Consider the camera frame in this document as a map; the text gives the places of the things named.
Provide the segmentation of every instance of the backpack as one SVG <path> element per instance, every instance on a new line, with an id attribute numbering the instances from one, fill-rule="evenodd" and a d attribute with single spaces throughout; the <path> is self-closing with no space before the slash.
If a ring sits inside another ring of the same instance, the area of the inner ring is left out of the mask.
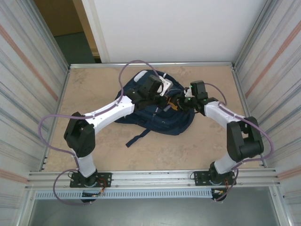
<path id="1" fill-rule="evenodd" d="M 172 76 L 160 71 L 157 72 L 160 76 L 170 80 L 173 83 L 171 89 L 166 92 L 168 96 L 172 97 L 173 95 L 179 94 L 184 90 L 184 87 Z M 126 93 L 127 90 L 142 85 L 146 78 L 151 74 L 154 74 L 152 70 L 143 70 L 139 72 L 123 87 L 124 92 Z M 120 94 L 121 91 L 119 91 L 115 99 L 117 99 Z M 177 111 L 173 108 L 169 108 L 167 111 L 163 111 L 156 105 L 150 105 L 143 110 L 135 111 L 132 114 L 121 117 L 115 122 L 123 124 L 136 124 L 146 128 L 144 132 L 142 132 L 138 136 L 135 136 L 133 139 L 126 143 L 126 146 L 130 147 L 135 141 L 137 141 L 139 138 L 144 137 L 150 131 L 173 136 L 179 135 L 190 126 L 193 121 L 194 115 L 194 109 L 191 109 L 189 112 Z"/>

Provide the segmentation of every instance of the green floor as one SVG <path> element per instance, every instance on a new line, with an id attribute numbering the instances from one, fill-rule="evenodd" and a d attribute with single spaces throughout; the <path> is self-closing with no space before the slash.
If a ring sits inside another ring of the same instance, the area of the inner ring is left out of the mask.
<path id="1" fill-rule="evenodd" d="M 95 64 L 85 33 L 56 36 L 68 64 Z"/>

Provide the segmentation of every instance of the marble-patterned floor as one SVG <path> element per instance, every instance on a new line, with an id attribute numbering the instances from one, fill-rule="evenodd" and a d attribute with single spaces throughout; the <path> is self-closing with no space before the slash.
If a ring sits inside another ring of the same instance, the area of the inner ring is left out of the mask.
<path id="1" fill-rule="evenodd" d="M 145 68 L 130 67 L 124 71 L 123 84 Z M 176 78 L 183 86 L 191 81 L 204 80 L 218 86 L 228 100 L 228 108 L 243 114 L 237 89 L 228 66 L 156 67 Z M 120 90 L 118 74 L 121 68 L 72 69 L 63 98 L 61 114 L 91 112 L 114 100 Z M 212 87 L 207 87 L 210 97 L 222 100 Z M 52 145 L 68 150 L 63 138 L 67 119 L 59 118 Z M 137 125 L 112 123 L 96 137 L 93 157 L 101 170 L 187 170 L 208 169 L 211 162 L 226 153 L 226 130 L 213 120 L 197 114 L 191 126 L 178 136 L 150 132 L 130 148 L 125 144 L 144 128 Z M 73 158 L 54 150 L 49 152 L 46 171 L 73 169 Z M 249 162 L 243 167 L 259 167 Z"/>

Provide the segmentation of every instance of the metal wall panel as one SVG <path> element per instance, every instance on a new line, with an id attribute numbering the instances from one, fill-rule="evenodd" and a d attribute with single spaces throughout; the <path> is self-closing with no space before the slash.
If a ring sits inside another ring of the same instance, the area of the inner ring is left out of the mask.
<path id="1" fill-rule="evenodd" d="M 29 171 L 45 147 L 39 120 L 53 113 L 68 72 L 47 28 L 27 0 L 0 2 L 0 225 L 11 225 Z M 52 120 L 43 125 L 45 137 Z"/>
<path id="2" fill-rule="evenodd" d="M 275 145 L 267 165 L 301 224 L 301 0 L 274 2 L 236 68 L 251 115 Z"/>

